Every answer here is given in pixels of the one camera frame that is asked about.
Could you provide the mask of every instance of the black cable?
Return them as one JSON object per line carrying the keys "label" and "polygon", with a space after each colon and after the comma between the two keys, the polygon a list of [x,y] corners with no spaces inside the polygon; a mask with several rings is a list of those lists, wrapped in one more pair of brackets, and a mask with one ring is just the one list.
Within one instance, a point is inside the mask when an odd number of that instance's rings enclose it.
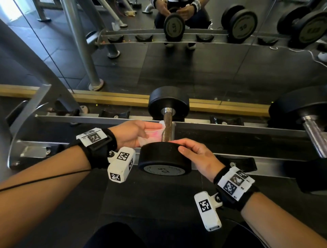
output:
{"label": "black cable", "polygon": [[21,184],[16,184],[16,185],[13,185],[13,186],[10,186],[10,187],[2,188],[2,189],[0,189],[0,192],[8,190],[8,189],[12,189],[12,188],[17,188],[17,187],[27,185],[27,184],[32,184],[32,183],[36,183],[36,182],[40,182],[40,181],[44,181],[44,180],[48,180],[48,179],[52,179],[52,178],[56,178],[56,177],[63,177],[63,176],[68,176],[68,175],[72,175],[72,174],[76,174],[76,173],[87,172],[87,171],[91,171],[91,170],[92,169],[79,170],[79,171],[75,171],[75,172],[60,174],[60,175],[57,175],[57,176],[45,177],[45,178],[41,178],[41,179],[37,179],[37,180],[33,180],[33,181],[21,183]]}
{"label": "black cable", "polygon": [[262,240],[261,240],[261,238],[259,238],[258,237],[258,235],[256,235],[252,230],[250,230],[250,229],[248,229],[246,226],[244,226],[244,225],[242,225],[241,223],[239,223],[239,222],[237,222],[237,221],[235,221],[235,220],[232,220],[232,219],[230,219],[230,218],[225,218],[225,217],[223,217],[223,219],[225,219],[225,220],[228,220],[228,221],[231,221],[231,222],[233,222],[233,223],[236,223],[236,224],[238,224],[238,225],[240,225],[241,227],[243,227],[243,228],[245,228],[247,231],[249,231],[250,233],[252,233],[261,243],[262,243],[262,245],[265,247],[265,248],[269,248]]}

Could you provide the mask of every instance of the printed number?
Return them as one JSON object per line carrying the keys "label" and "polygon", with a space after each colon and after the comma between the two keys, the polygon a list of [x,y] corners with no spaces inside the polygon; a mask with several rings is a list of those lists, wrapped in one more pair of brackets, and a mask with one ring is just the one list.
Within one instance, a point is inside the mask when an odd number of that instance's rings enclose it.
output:
{"label": "printed number", "polygon": [[243,30],[246,29],[246,28],[247,28],[247,25],[244,24],[243,26],[240,27],[240,30],[243,31]]}
{"label": "printed number", "polygon": [[317,28],[309,28],[307,33],[308,34],[315,34],[315,33],[318,33],[320,31],[320,28],[317,27]]}
{"label": "printed number", "polygon": [[160,168],[159,170],[161,170],[162,173],[169,173],[169,171],[167,171],[167,170],[164,169],[164,168]]}

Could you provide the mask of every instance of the black pants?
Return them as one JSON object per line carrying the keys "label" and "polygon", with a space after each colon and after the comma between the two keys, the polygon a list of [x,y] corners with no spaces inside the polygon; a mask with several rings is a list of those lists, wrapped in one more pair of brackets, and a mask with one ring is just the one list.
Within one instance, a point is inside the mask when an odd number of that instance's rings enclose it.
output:
{"label": "black pants", "polygon": [[[192,1],[189,2],[168,2],[167,8],[170,9],[172,7],[185,7],[186,4],[192,3]],[[164,21],[166,20],[166,17],[160,13],[157,14],[156,19],[154,20],[154,25],[156,28],[164,28]],[[198,28],[198,29],[208,29],[209,25],[211,24],[210,18],[208,13],[205,9],[200,10],[198,13],[196,13],[194,16],[192,16],[190,19],[188,19],[185,22],[186,26],[189,26],[190,28]]]}
{"label": "black pants", "polygon": [[[110,248],[110,247],[137,247],[146,248],[144,242],[132,229],[123,223],[114,222],[101,227],[89,239],[84,248]],[[223,248],[234,247],[263,248],[261,242],[241,226],[235,226],[229,233]]]}

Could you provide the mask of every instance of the dumbbell weight plate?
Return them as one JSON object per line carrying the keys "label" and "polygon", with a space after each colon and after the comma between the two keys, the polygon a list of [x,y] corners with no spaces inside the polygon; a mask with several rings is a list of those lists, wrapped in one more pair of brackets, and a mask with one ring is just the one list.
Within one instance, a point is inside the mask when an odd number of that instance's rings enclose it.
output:
{"label": "dumbbell weight plate", "polygon": [[238,11],[229,22],[229,35],[235,40],[245,40],[250,37],[257,28],[257,15],[247,9]]}
{"label": "dumbbell weight plate", "polygon": [[269,127],[302,129],[301,117],[327,120],[327,86],[310,86],[280,96],[269,107]]}
{"label": "dumbbell weight plate", "polygon": [[167,41],[178,42],[183,38],[185,22],[179,14],[171,13],[164,21],[163,29]]}
{"label": "dumbbell weight plate", "polygon": [[164,108],[173,108],[173,121],[184,121],[190,110],[188,96],[178,87],[163,86],[155,89],[149,98],[148,110],[154,120],[163,120]]}
{"label": "dumbbell weight plate", "polygon": [[310,9],[306,6],[301,6],[296,9],[285,12],[277,23],[277,31],[280,34],[291,34],[293,22],[303,18],[310,13]]}
{"label": "dumbbell weight plate", "polygon": [[229,22],[233,15],[235,15],[238,11],[245,9],[242,5],[236,5],[233,4],[229,8],[227,8],[222,17],[221,17],[221,25],[223,26],[223,29],[228,30],[229,28]]}
{"label": "dumbbell weight plate", "polygon": [[292,40],[309,45],[327,31],[327,12],[314,11],[305,15],[293,26]]}
{"label": "dumbbell weight plate", "polygon": [[179,151],[180,145],[154,142],[142,146],[138,168],[162,176],[181,176],[191,172],[191,161]]}

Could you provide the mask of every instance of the dumbbell rack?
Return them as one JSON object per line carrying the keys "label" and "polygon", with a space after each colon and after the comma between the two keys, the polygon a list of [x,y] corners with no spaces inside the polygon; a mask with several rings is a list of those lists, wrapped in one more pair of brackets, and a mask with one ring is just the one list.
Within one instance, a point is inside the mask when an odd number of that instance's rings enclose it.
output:
{"label": "dumbbell rack", "polygon": [[[227,42],[228,32],[226,30],[217,29],[186,29],[181,43],[213,43],[213,44],[229,44]],[[290,36],[282,34],[272,34],[264,32],[254,32],[247,38],[242,45],[261,45],[258,38],[277,39],[273,46],[288,47]],[[96,41],[97,46],[103,46],[116,43],[164,43],[168,42],[163,29],[136,29],[136,30],[120,30],[109,31],[104,29],[100,32]],[[306,49],[314,49],[317,44],[313,43]]]}

